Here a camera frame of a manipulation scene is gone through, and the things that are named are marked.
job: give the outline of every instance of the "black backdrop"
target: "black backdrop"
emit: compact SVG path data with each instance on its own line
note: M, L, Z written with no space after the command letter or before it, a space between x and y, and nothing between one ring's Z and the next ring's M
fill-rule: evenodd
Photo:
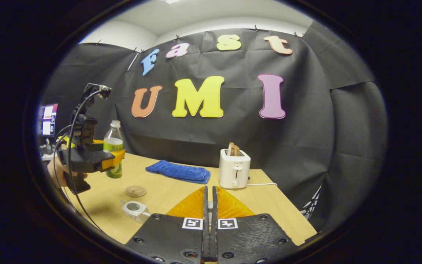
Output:
M220 51L216 39L240 37L242 47ZM263 40L288 41L282 55ZM182 57L166 58L179 43L190 43ZM154 68L145 76L141 61L158 48ZM103 44L80 44L61 62L47 84L42 103L58 102L61 120L70 117L88 82L112 87L108 100L96 99L88 113L102 139L112 119L122 122L127 152L155 159L218 167L219 150L235 142L298 209L321 187L309 221L318 231L336 227L360 205L380 172L387 140L382 95L362 59L343 40L314 22L304 37L267 30L201 32L136 52ZM259 74L283 77L283 119L261 118ZM221 118L199 114L173 117L177 80L196 89L209 76L222 76ZM135 90L160 85L154 110L145 118L131 114ZM150 92L142 99L147 105Z

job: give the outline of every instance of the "black cable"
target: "black cable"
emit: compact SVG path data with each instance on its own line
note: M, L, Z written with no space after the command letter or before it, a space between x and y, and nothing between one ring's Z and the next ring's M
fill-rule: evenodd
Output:
M53 151L53 172L55 173L55 178L56 178L56 181L58 182L58 186L60 187L60 189L61 189L61 187L62 187L62 185L60 184L60 180L58 179L58 175L56 174L56 151L57 151L57 149L60 147L60 144L61 143L61 140L59 140L56 144L55 144L55 149L54 149L54 151Z
M61 134L63 131L65 131L66 129L68 129L69 127L71 127L71 125L67 125L66 127L63 127L56 135L55 135L55 142L56 142L56 138L58 137L59 134Z
M63 130L67 129L68 127L70 127L71 125L67 125L66 127L64 127L62 130L60 130L60 132L62 132ZM54 152L53 152L53 172L55 173L55 177L56 177L56 181L58 182L58 186L62 187L62 185L60 184L60 180L58 179L58 175L56 174L56 152L58 150L58 148L61 147L61 142L63 142L63 140L59 140L56 144L55 144L55 148L54 148ZM68 195L67 195L67 191L66 191L66 187L63 187L64 191L65 191L65 197L68 200L69 204L72 206L72 208L74 208L74 210L77 211L76 207L73 205L73 203L71 202L71 199L69 199Z
M91 95L89 95L86 99L84 99L84 101L81 103L81 105L79 106L74 119L73 119L73 123L71 125L71 133L69 134L69 143L68 143L68 147L67 147L67 165L68 165L68 170L69 170L69 177L71 177L71 180L74 182L74 177L73 177L73 169L71 166L71 143L73 141L73 136L74 136L74 127L76 125L76 120L77 117L79 116L79 112L80 110L84 107L84 105L87 103L87 101L94 97L97 94L100 94L102 92L102 90L98 90L97 92L93 92ZM89 216L89 214L87 213L86 209L84 208L84 206L81 203L81 200L79 199L79 195L77 194L77 190L76 190L76 185L74 184L74 194L76 195L77 198L77 202L79 202L79 205L81 206L82 210L84 210L84 213L86 214L87 217L89 217L89 219L92 221L92 223L102 232L104 232L95 222L94 220L92 220L92 218Z

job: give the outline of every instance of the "toaster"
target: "toaster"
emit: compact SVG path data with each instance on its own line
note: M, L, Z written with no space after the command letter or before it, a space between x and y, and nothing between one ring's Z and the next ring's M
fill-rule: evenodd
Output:
M245 188L250 169L250 157L242 150L237 156L229 156L227 152L228 149L221 149L219 185L227 189Z

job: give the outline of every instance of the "pink letter i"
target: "pink letter i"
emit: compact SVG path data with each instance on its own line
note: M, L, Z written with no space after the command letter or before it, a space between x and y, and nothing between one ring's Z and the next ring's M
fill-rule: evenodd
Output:
M280 84L283 78L273 74L260 74L258 79L263 83L263 109L260 117L281 119L286 112L281 109Z

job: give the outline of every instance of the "coaster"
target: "coaster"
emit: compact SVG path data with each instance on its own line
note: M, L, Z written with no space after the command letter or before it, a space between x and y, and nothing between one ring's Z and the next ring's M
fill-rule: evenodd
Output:
M125 193L129 197L142 197L146 194L146 188L141 186L129 186L126 188Z

